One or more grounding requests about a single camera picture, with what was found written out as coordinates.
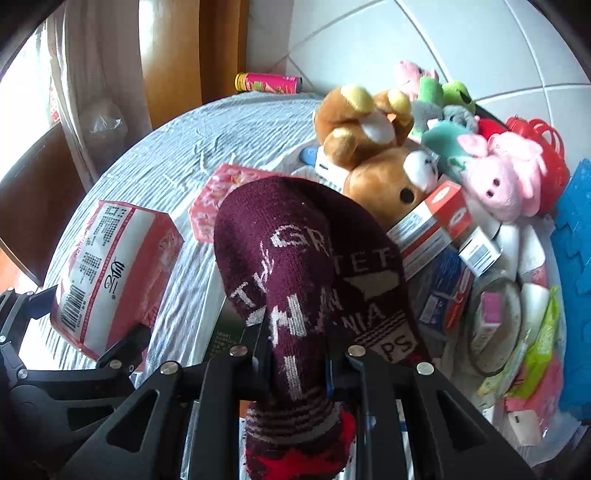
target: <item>bear eye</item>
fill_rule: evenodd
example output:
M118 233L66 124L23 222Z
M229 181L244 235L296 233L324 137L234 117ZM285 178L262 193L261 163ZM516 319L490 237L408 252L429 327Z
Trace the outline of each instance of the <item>bear eye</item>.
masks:
M409 203L414 202L414 193L411 189L404 187L400 191L400 201L408 205Z

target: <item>white bed sheet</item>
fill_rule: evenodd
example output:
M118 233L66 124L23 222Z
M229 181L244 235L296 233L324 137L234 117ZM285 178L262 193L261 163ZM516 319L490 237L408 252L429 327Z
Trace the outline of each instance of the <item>white bed sheet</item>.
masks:
M185 113L149 134L99 179L76 209L51 260L44 287L59 281L74 239L96 200L121 200L167 212L185 243L164 294L146 372L140 380L165 360L182 365L199 363L203 351L196 348L196 332L213 265L213 248L194 239L186 208L220 164L270 169L282 153L303 142L313 142L311 113L319 101L312 94L244 93ZM296 161L281 168L287 173L301 165ZM27 335L24 353L33 357L28 358L30 368L94 367L94 362L51 328L48 317L33 322L31 328L43 340L48 353L43 358L49 356L53 362L37 365L40 362L29 352L38 345L31 344L34 335Z

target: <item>pink plush toy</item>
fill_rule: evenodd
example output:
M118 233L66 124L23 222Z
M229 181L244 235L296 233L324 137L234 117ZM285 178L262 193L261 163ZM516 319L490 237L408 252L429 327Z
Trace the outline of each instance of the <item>pink plush toy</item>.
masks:
M537 143L511 132L495 134L488 143L480 135L459 135L457 142L474 155L462 172L462 185L492 216L514 222L538 212L546 167Z
M521 213L528 217L534 216L540 209L541 178L547 174L546 164L542 159L542 147L533 140L513 132L505 132L491 135L488 150L513 161L523 198Z
M439 81L439 75L435 69L428 72L408 60L401 60L394 66L394 78L398 88L408 95L411 102L418 97L418 83L421 77L431 77Z

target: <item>window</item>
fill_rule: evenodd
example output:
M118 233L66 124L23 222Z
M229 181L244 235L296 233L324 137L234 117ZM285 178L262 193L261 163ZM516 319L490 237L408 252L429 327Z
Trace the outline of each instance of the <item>window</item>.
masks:
M59 119L52 90L47 30L42 25L0 82L0 179Z

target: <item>gray plush toy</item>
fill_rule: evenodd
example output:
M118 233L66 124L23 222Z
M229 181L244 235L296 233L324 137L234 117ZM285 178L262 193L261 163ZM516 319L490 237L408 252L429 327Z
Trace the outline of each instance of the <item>gray plush toy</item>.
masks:
M443 108L435 103L422 102L415 100L410 104L410 113L414 118L414 128L411 137L420 140L424 132L429 130L427 121L432 119L441 120L443 118Z
M472 113L460 105L443 107L443 119L466 127L473 134L478 133L478 121Z

